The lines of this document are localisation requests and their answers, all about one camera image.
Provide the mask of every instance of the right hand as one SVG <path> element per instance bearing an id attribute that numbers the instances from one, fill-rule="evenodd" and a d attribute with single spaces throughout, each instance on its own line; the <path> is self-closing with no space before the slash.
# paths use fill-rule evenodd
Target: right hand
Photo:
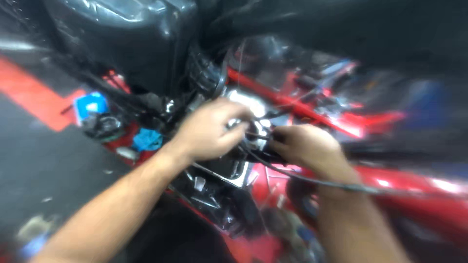
<path id="1" fill-rule="evenodd" d="M 279 126 L 273 131 L 270 146 L 288 162 L 311 169 L 329 181 L 355 181 L 340 144 L 326 131 L 310 124 Z"/>

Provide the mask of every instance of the black plastic cover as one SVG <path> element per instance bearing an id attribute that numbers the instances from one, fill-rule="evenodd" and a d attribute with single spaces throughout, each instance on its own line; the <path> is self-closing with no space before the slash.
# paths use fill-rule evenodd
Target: black plastic cover
<path id="1" fill-rule="evenodd" d="M 194 0 L 45 0 L 68 51 L 135 90 L 175 95 L 199 27 Z"/>

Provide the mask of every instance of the dark floor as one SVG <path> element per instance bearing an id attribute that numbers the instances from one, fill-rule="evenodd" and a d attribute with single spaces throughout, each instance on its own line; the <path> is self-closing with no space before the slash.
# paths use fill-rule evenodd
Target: dark floor
<path id="1" fill-rule="evenodd" d="M 68 95 L 79 86 L 39 59 L 31 56 L 24 66 L 58 94 Z M 32 216 L 58 215 L 65 220 L 130 170 L 78 127 L 54 132 L 1 93 L 0 123 L 0 238 L 4 241 L 11 240 Z"/>

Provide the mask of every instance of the blue rag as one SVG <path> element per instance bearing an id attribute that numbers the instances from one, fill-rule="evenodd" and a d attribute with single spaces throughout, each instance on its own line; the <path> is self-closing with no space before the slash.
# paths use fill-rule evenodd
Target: blue rag
<path id="1" fill-rule="evenodd" d="M 162 135 L 155 131 L 141 128 L 140 132 L 133 137 L 132 148 L 141 151 L 155 151 L 161 148 Z"/>

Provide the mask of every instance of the black cable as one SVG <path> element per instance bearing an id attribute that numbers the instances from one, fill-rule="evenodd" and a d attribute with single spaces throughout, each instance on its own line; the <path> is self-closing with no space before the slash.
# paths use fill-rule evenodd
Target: black cable
<path id="1" fill-rule="evenodd" d="M 330 182 L 330 181 L 322 181 L 318 179 L 313 179 L 313 178 L 307 178 L 304 176 L 301 176 L 299 174 L 295 173 L 290 173 L 288 171 L 279 169 L 274 167 L 271 163 L 266 162 L 262 158 L 260 158 L 258 155 L 253 153 L 249 147 L 245 144 L 245 141 L 242 141 L 241 144 L 239 145 L 239 148 L 243 151 L 246 151 L 248 154 L 252 155 L 257 161 L 264 166 L 270 168 L 273 171 L 282 173 L 284 175 L 287 175 L 289 177 L 294 177 L 309 183 L 315 183 L 318 185 L 323 185 L 323 186 L 329 186 L 329 187 L 335 187 L 335 188 L 341 188 L 346 191 L 353 191 L 353 192 L 364 192 L 367 194 L 371 195 L 378 195 L 378 196 L 384 196 L 384 195 L 398 195 L 398 196 L 409 196 L 409 197 L 423 197 L 423 198 L 450 198 L 450 199 L 468 199 L 468 195 L 466 193 L 463 194 L 456 194 L 456 193 L 447 193 L 447 192 L 411 192 L 407 190 L 395 190 L 395 189 L 384 189 L 384 188 L 377 188 L 377 187 L 371 187 L 371 186 L 365 186 L 362 184 L 346 184 L 346 183 L 336 183 L 336 182 Z"/>

